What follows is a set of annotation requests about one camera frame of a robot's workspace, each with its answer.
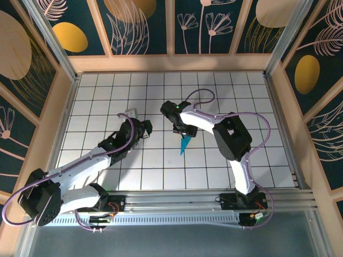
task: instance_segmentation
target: grid floor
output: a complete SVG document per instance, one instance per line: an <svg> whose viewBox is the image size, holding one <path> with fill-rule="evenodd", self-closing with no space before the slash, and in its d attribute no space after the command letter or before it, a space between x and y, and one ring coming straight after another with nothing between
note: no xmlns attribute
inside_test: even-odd
<svg viewBox="0 0 343 257"><path fill-rule="evenodd" d="M266 146L251 156L252 174L264 187L294 187L269 95L259 72L84 74L59 154L65 165L93 149L123 122L116 114L136 108L139 119L153 124L150 138L141 140L127 158L107 170L77 182L75 188L97 182L106 190L176 190L234 188L230 163L219 153L212 134L198 131L180 156L180 136L160 113L166 100L180 103L199 88L217 99L202 109L220 114L252 111L263 115L272 132ZM209 99L209 92L193 94L191 102ZM241 117L258 146L267 134L257 117Z"/></svg>

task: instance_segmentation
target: metal frame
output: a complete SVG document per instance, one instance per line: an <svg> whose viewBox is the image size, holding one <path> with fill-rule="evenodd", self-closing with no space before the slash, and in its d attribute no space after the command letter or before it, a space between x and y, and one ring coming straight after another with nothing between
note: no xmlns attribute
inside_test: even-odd
<svg viewBox="0 0 343 257"><path fill-rule="evenodd" d="M21 1L25 5L26 9L28 10L34 22L36 23L38 29L43 34L44 38L46 39L47 43L51 47L59 63L64 68L68 77L70 78L72 82L74 82L76 80L76 71L71 65L67 54L65 53L64 49L59 43L58 38L53 32L53 28L51 27L48 20L45 18L44 14L42 13L41 8L38 6L37 1L32 1L32 0L21 0Z"/></svg>
<svg viewBox="0 0 343 257"><path fill-rule="evenodd" d="M292 16L289 19L287 26L285 27L280 39L275 46L272 56L266 66L266 74L270 76L275 67L278 65L282 56L284 55L287 47L292 42L295 34L301 26L301 22L306 17L307 13L310 11L313 0L301 0L299 1L296 9L294 10Z"/></svg>

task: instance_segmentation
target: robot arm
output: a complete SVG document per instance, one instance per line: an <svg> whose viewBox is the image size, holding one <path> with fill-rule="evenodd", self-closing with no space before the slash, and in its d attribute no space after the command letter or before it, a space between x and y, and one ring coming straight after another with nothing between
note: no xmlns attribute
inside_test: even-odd
<svg viewBox="0 0 343 257"><path fill-rule="evenodd" d="M201 128L213 134L220 153L231 164L237 193L246 202L252 200L258 188L249 180L245 166L245 157L251 149L252 138L238 116L221 118L202 110L203 113L214 116L211 118L195 112L189 102L176 105L170 101L162 105L161 112L174 124L174 133L195 137L197 128Z"/></svg>
<svg viewBox="0 0 343 257"><path fill-rule="evenodd" d="M78 179L86 178L124 159L140 139L150 136L152 125L149 120L143 122L135 118L131 118L131 120L135 129L133 140L119 152L106 154L106 152L118 149L129 141L131 126L128 120L121 125L119 131L111 134L79 159L50 170L48 173L37 169L30 174L26 185L36 182L46 175L60 174L36 187L23 191L19 196L18 203L38 226L44 226L59 213L70 210L85 207L103 210L104 206L107 205L108 193L100 185L91 183L80 189L71 190L70 188Z"/></svg>

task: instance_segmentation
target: flower illustration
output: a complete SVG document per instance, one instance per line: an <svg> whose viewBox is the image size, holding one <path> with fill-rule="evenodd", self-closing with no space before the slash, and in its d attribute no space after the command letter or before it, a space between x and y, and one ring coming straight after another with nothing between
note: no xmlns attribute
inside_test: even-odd
<svg viewBox="0 0 343 257"><path fill-rule="evenodd" d="M0 139L10 139L13 142L28 148L27 145L18 142L17 140L11 138L11 129L13 127L13 123L14 123L14 110L12 110L11 108L7 109L7 113L5 111L5 108L3 106L0 106ZM4 153L4 154L8 154L14 158L17 158L19 160L24 160L23 157L16 155L14 153L8 152L5 149L0 148L0 152Z"/></svg>
<svg viewBox="0 0 343 257"><path fill-rule="evenodd" d="M206 15L206 24L210 36L222 35L232 32L230 14L219 13L213 19L213 12Z"/></svg>
<svg viewBox="0 0 343 257"><path fill-rule="evenodd" d="M7 109L0 106L0 138L8 139L11 135L11 129L14 122L14 111L11 108Z"/></svg>
<svg viewBox="0 0 343 257"><path fill-rule="evenodd" d="M196 18L194 16L194 13L192 13L192 14L187 13L185 15L180 13L177 15L177 20L178 20L178 23L180 24L181 29L182 29L184 48L186 50L186 54L188 54L184 31L186 31L187 29L199 27L199 23L195 22Z"/></svg>
<svg viewBox="0 0 343 257"><path fill-rule="evenodd" d="M200 3L203 6L210 6L210 5L220 5L220 4L231 4L234 3L236 0L200 0Z"/></svg>

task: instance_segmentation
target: dark teal wallpaper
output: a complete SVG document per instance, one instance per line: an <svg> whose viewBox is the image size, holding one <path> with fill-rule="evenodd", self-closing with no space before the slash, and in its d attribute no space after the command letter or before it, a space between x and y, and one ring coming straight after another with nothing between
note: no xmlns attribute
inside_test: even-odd
<svg viewBox="0 0 343 257"><path fill-rule="evenodd" d="M0 190L12 193L35 125L0 96Z"/></svg>
<svg viewBox="0 0 343 257"><path fill-rule="evenodd" d="M307 123L332 190L343 186L343 92Z"/></svg>
<svg viewBox="0 0 343 257"><path fill-rule="evenodd" d="M327 1L286 67L303 114L343 76L342 14L340 1Z"/></svg>
<svg viewBox="0 0 343 257"><path fill-rule="evenodd" d="M113 55L167 53L165 0L97 0Z"/></svg>
<svg viewBox="0 0 343 257"><path fill-rule="evenodd" d="M0 83L39 117L56 70L9 1L0 21Z"/></svg>
<svg viewBox="0 0 343 257"><path fill-rule="evenodd" d="M308 19L310 18L314 8L317 6L319 0L313 0L311 8L309 10L309 12L307 13L307 15L305 16L304 20L302 21L298 31L296 32L296 34L294 35L291 43L289 44L289 46L287 47L286 51L284 52L284 55L281 57L281 61L284 62L285 58L287 57L290 49L293 47L294 41L297 39L297 37L299 36L300 32L302 31L302 29L304 28L306 22L308 21Z"/></svg>
<svg viewBox="0 0 343 257"><path fill-rule="evenodd" d="M104 55L86 0L38 0L67 55Z"/></svg>
<svg viewBox="0 0 343 257"><path fill-rule="evenodd" d="M176 0L175 53L229 53L242 2Z"/></svg>

